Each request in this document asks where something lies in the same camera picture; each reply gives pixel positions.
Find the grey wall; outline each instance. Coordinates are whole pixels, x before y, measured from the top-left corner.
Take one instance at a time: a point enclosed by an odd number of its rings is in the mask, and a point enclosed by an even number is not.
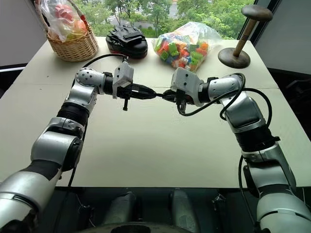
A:
[[[255,47],[269,68],[311,74],[311,1],[283,0]]]
[[[0,0],[0,66],[27,63],[45,42],[30,0]]]

